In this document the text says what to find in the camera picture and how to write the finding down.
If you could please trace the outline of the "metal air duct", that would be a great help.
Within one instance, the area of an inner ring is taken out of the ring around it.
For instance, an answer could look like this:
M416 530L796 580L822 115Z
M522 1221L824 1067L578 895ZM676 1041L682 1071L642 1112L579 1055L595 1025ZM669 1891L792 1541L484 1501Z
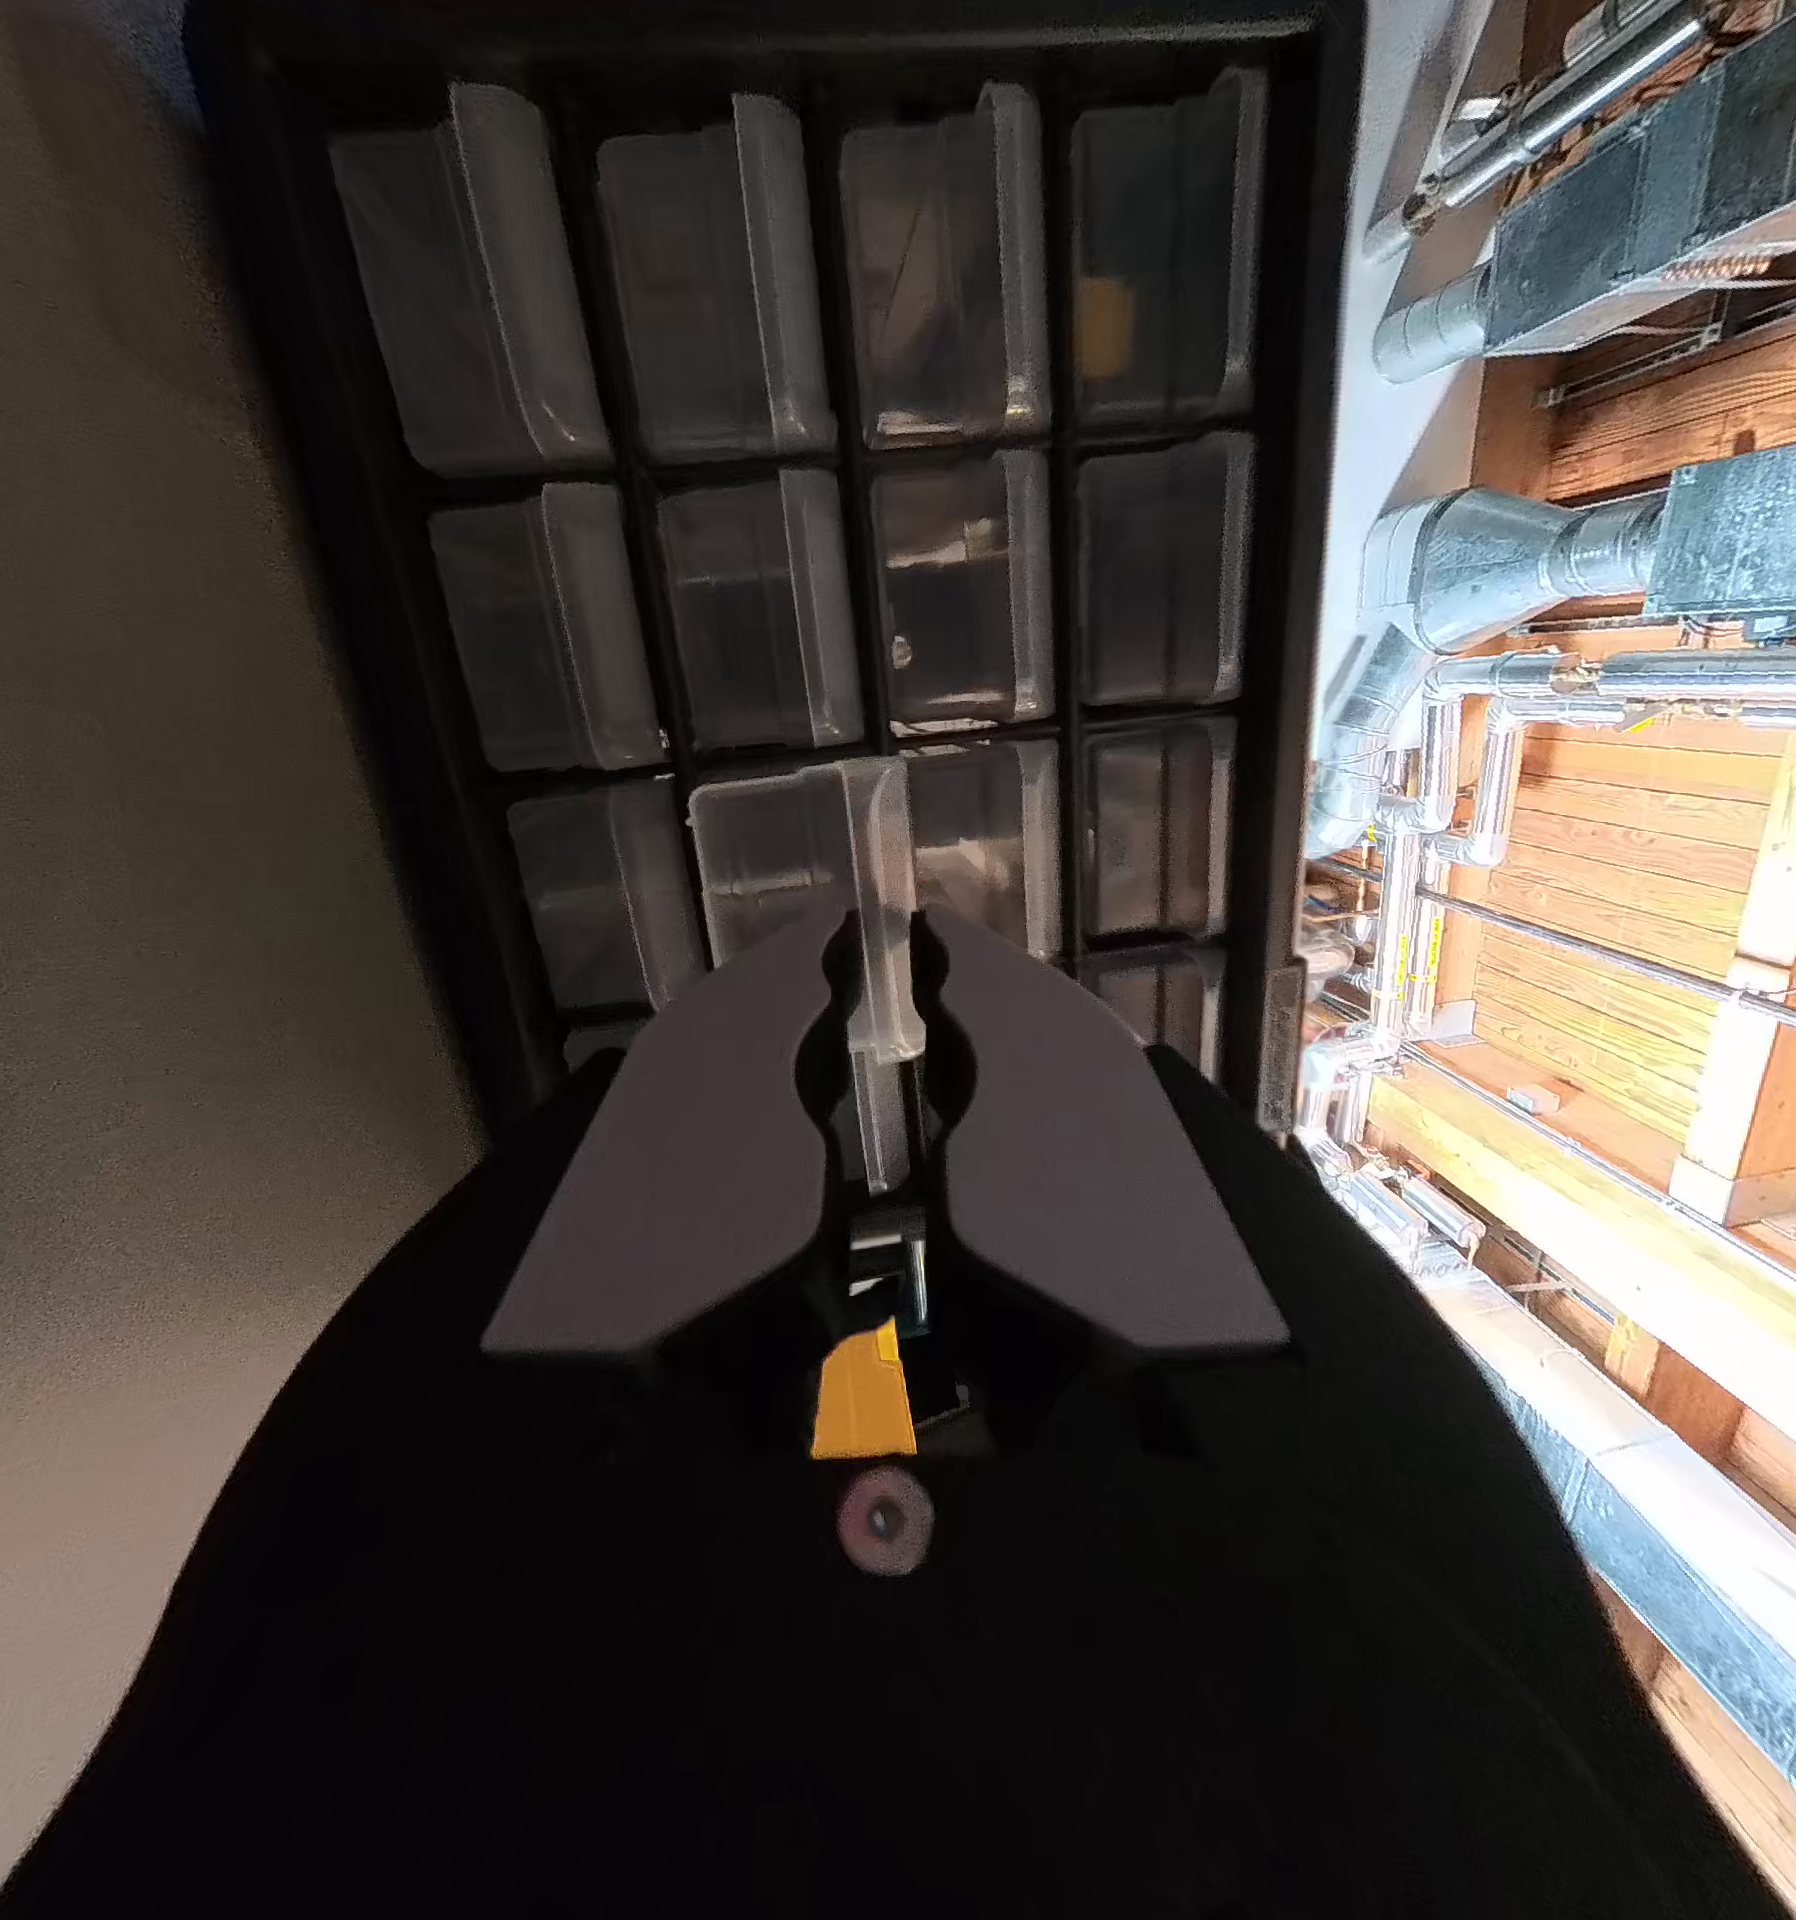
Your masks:
M1509 205L1471 271L1386 316L1392 385L1589 347L1796 253L1796 10L1627 112Z
M1419 1285L1582 1558L1796 1788L1796 1538L1489 1280Z

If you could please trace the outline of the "black drawer cabinet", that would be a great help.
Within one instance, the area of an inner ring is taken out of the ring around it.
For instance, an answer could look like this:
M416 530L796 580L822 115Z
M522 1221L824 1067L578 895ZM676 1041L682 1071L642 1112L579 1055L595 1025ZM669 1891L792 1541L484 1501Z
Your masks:
M1223 1042L1214 1070L1259 1125L1292 1125L1301 1008L1303 789L1313 689L1344 188L1361 4L188 4L236 291L310 518L359 730L444 1020L490 1125L527 1114L591 1050L656 1013L614 1013L569 1060L538 995L501 798L447 710L442 618L373 344L330 138L428 125L452 81L525 92L555 152L655 129L701 96L788 73L838 92L840 122L981 77L1054 87L1058 113L1164 99L1235 67L1268 79L1252 268L1255 447L1238 702ZM699 972L685 979L677 995Z

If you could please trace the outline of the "yellow plastic bin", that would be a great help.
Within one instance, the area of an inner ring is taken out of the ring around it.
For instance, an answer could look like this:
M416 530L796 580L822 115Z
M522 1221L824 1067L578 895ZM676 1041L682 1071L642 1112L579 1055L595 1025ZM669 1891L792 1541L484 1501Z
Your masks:
M896 1320L852 1332L824 1354L809 1454L815 1461L912 1456L916 1434Z

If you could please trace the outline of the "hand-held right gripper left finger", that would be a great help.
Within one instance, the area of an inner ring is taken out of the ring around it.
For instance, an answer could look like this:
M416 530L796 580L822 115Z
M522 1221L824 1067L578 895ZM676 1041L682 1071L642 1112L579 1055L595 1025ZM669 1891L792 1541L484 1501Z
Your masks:
M852 909L811 909L644 1026L479 1332L484 1356L741 1351L760 1373L802 1373L832 1351L853 943Z

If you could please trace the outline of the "silver pipe bundle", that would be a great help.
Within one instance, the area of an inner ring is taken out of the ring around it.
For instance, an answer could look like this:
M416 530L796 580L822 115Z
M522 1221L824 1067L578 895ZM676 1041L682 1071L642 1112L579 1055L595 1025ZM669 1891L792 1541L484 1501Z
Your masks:
M1519 745L1535 725L1622 728L1692 713L1796 737L1796 641L1723 649L1484 652L1535 613L1637 592L1641 613L1796 622L1796 445L1677 467L1665 485L1560 507L1462 488L1366 539L1366 630L1325 695L1305 825L1318 865L1373 835L1381 866L1368 1013L1301 1070L1298 1133L1432 1034L1416 964L1432 928L1486 908L1428 881L1509 851Z

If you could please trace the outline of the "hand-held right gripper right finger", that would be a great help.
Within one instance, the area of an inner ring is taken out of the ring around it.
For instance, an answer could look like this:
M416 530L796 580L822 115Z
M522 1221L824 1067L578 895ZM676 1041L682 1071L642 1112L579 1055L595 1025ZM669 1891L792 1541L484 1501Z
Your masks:
M944 905L923 938L952 1241L1134 1356L1280 1352L1289 1323L1126 1025Z

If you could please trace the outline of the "clear plastic drawer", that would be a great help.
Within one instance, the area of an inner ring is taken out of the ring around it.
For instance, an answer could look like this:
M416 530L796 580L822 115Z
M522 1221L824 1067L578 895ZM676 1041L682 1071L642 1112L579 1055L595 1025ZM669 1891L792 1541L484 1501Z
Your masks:
M1058 745L931 745L702 785L687 821L713 962L817 909L855 914L860 996L840 1160L873 1194L909 1174L904 1067L924 1049L909 988L909 915L942 905L1058 958Z

